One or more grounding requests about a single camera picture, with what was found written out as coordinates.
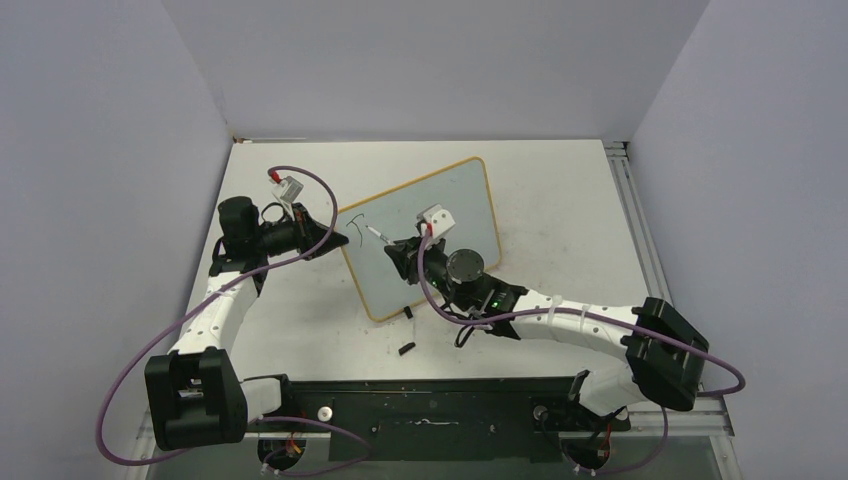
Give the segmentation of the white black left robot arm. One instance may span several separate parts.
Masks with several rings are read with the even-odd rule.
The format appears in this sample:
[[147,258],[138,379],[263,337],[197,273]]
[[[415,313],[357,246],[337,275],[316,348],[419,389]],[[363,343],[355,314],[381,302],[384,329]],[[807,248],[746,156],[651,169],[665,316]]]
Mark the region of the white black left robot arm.
[[245,196],[224,200],[218,214],[222,235],[208,274],[208,304],[169,351],[150,357],[144,369],[156,444],[163,451],[239,442],[259,418],[276,431],[295,423],[298,403],[283,393],[285,376],[243,382],[229,351],[263,290],[270,258],[296,252],[311,260],[349,242],[300,203],[276,222],[261,220]]

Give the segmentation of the black white marker pen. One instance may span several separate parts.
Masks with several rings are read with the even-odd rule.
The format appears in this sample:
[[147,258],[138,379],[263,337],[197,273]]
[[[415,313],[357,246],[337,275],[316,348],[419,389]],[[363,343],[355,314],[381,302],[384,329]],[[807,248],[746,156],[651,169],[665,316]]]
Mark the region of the black white marker pen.
[[379,230],[377,230],[376,228],[374,228],[374,227],[372,227],[372,226],[370,226],[370,225],[366,225],[366,229],[367,229],[370,233],[372,233],[375,237],[377,237],[378,239],[380,239],[380,240],[381,240],[383,243],[385,243],[386,245],[394,245],[394,242],[393,242],[393,241],[392,241],[389,237],[387,237],[386,235],[384,235],[382,232],[380,232],[380,231],[379,231]]

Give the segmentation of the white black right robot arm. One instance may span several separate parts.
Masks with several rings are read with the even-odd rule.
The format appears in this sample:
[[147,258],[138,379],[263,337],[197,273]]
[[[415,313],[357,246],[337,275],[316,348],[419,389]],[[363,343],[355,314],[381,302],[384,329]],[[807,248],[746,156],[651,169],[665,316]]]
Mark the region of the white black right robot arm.
[[453,323],[512,340],[545,340],[585,348],[616,360],[573,380],[565,411],[590,428],[634,403],[651,401],[690,411],[704,369],[706,339],[668,302],[648,297],[635,307],[571,302],[485,272],[471,249],[446,253],[445,243],[421,250],[419,237],[387,245],[400,278],[426,294],[438,292],[438,311]]

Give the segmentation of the black marker cap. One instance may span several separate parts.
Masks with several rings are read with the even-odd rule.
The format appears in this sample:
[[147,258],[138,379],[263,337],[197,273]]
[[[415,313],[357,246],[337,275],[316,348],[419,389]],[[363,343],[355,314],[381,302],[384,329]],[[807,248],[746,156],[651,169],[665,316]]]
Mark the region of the black marker cap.
[[405,344],[404,346],[402,346],[401,348],[398,349],[398,355],[403,356],[415,347],[416,347],[415,342],[409,342],[409,343]]

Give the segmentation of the yellow framed whiteboard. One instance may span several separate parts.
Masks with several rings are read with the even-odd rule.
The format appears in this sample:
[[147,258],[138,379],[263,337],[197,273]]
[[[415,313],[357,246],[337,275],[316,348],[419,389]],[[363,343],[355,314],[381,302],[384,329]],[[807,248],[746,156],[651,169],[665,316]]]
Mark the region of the yellow framed whiteboard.
[[449,165],[339,211],[336,231],[367,317],[382,322],[425,300],[401,279],[384,248],[429,231],[445,240],[445,252],[471,249],[488,269],[502,249],[487,169],[479,157]]

